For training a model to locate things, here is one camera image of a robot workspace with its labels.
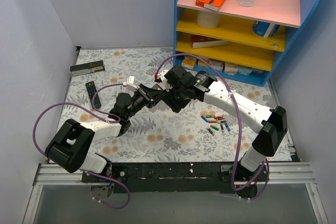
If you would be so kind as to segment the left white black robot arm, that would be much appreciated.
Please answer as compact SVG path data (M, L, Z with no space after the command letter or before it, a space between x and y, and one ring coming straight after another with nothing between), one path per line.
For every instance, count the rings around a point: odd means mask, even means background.
M152 88L140 85L134 90L134 95L120 93L116 98L110 113L120 118L117 123L107 121L94 121L79 123L68 119L56 133L45 150L46 156L67 172L77 170L93 172L100 182L106 182L111 178L112 170L107 166L107 159L89 152L92 142L105 137L117 137L123 135L130 127L130 118L144 107L151 108L161 99L165 90L157 84Z

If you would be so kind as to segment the slim black remote control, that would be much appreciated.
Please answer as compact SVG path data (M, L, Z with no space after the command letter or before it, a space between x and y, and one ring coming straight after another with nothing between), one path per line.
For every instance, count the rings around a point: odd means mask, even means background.
M162 96L161 95L156 95L153 98L153 102L152 102L153 107L155 107L160 101L162 101Z

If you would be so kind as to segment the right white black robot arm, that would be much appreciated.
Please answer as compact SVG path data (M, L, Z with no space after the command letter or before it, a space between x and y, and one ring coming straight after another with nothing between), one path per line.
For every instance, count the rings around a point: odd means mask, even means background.
M164 70L157 76L164 86L163 101L176 113L191 100L216 106L240 118L257 133L251 147L238 163L238 176L251 180L259 165L273 157L287 133L286 110L277 106L272 109L238 94L227 91L224 83L205 71L192 75L180 65Z

